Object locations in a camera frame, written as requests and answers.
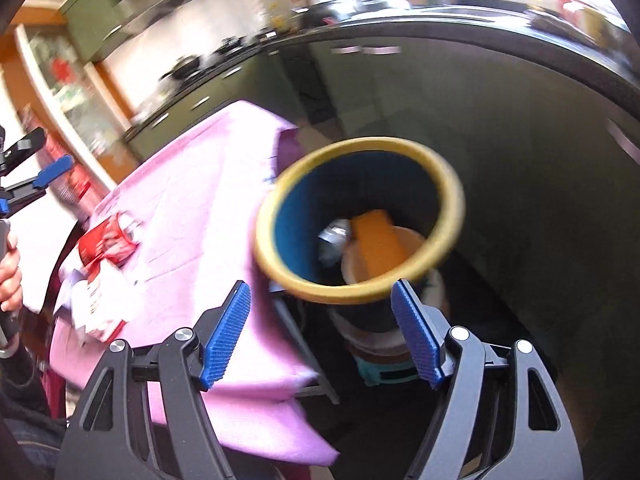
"silver screw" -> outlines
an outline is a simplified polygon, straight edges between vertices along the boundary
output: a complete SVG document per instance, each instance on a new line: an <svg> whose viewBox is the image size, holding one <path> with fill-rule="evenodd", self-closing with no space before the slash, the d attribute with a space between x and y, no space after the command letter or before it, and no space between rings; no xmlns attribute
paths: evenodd
<svg viewBox="0 0 640 480"><path fill-rule="evenodd" d="M523 354L530 354L533 351L533 345L526 341L525 339L520 339L516 343L516 348L520 350Z"/></svg>
<svg viewBox="0 0 640 480"><path fill-rule="evenodd" d="M122 339L116 339L109 345L109 350L112 352L122 352L124 350L124 341Z"/></svg>
<svg viewBox="0 0 640 480"><path fill-rule="evenodd" d="M178 341L188 341L193 337L193 330L191 328L181 328L175 333L175 338Z"/></svg>
<svg viewBox="0 0 640 480"><path fill-rule="evenodd" d="M458 341L466 341L469 339L469 330L463 326L455 326L451 329L451 336Z"/></svg>

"black countertop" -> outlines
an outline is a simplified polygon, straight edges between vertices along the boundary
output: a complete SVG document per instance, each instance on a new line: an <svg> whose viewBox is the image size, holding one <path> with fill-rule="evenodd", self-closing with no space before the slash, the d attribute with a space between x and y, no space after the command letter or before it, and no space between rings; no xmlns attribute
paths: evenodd
<svg viewBox="0 0 640 480"><path fill-rule="evenodd" d="M640 120L640 81L626 67L606 53L529 27L523 14L505 12L493 18L407 12L396 16L369 13L366 19L348 20L319 27L262 45L246 48L208 69L188 88L178 92L145 121L126 131L125 142L160 117L166 110L210 79L262 51L289 45L329 40L366 38L424 38L467 43L527 59L562 73L594 89Z"/></svg>

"finger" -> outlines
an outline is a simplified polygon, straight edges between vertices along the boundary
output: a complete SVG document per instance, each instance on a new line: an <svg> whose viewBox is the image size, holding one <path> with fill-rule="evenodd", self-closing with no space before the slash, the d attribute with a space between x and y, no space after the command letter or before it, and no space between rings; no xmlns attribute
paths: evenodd
<svg viewBox="0 0 640 480"><path fill-rule="evenodd" d="M18 287L18 290L15 291L15 294L12 295L12 297L0 303L0 308L4 312L13 312L14 310L19 310L21 307L22 307L22 286Z"/></svg>
<svg viewBox="0 0 640 480"><path fill-rule="evenodd" d="M4 258L0 262L0 283L9 279L15 274L20 263L20 251L18 249L13 250L5 254Z"/></svg>
<svg viewBox="0 0 640 480"><path fill-rule="evenodd" d="M0 301L10 300L11 297L20 288L20 282L22 281L22 271L18 268L15 274L8 280L4 280L0 285Z"/></svg>
<svg viewBox="0 0 640 480"><path fill-rule="evenodd" d="M15 251L16 247L18 246L18 237L13 233L9 233L8 237L6 238L6 244L10 251Z"/></svg>

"black handle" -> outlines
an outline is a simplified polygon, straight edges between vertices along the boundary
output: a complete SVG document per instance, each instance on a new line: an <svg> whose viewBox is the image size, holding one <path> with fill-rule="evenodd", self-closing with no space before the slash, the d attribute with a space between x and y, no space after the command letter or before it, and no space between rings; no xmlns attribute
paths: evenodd
<svg viewBox="0 0 640 480"><path fill-rule="evenodd" d="M7 252L7 237L11 225L8 220L0 220L0 260ZM20 331L18 320L9 312L0 310L0 348L9 346L14 336Z"/></svg>

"cabinet handle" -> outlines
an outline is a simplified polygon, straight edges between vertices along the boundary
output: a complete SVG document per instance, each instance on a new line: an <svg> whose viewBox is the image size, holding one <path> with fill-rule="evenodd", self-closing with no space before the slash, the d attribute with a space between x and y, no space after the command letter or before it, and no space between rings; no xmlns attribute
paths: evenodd
<svg viewBox="0 0 640 480"><path fill-rule="evenodd" d="M355 54L356 52L360 52L362 50L361 46L340 46L338 48L332 48L332 54Z"/></svg>
<svg viewBox="0 0 640 480"><path fill-rule="evenodd" d="M235 68L229 70L225 75L222 76L222 79L226 79L230 75L235 74L236 72L240 72L242 70L242 66L236 66Z"/></svg>
<svg viewBox="0 0 640 480"><path fill-rule="evenodd" d="M607 122L607 131L618 143L618 146L625 150L625 153L630 156L636 164L640 164L640 148L638 148L631 139L622 133L622 130L620 130L618 125L612 120Z"/></svg>
<svg viewBox="0 0 640 480"><path fill-rule="evenodd" d="M210 99L210 96L203 97L202 99L200 99L200 101L198 101L196 104L194 104L194 105L191 107L191 110L195 110L198 106L203 105L203 104L204 104L204 103L206 103L209 99Z"/></svg>
<svg viewBox="0 0 640 480"><path fill-rule="evenodd" d="M370 56L384 56L386 54L400 54L402 49L399 46L366 46L362 51Z"/></svg>
<svg viewBox="0 0 640 480"><path fill-rule="evenodd" d="M117 27L113 27L109 33L104 37L103 41L107 41L111 36L113 36L116 32L118 32L122 28L122 25L118 25Z"/></svg>
<svg viewBox="0 0 640 480"><path fill-rule="evenodd" d="M169 113L165 113L163 116L161 116L160 118L156 119L153 124L151 125L152 128L155 128L156 126L158 126L158 124L160 124L162 121L164 121L167 117L169 116Z"/></svg>

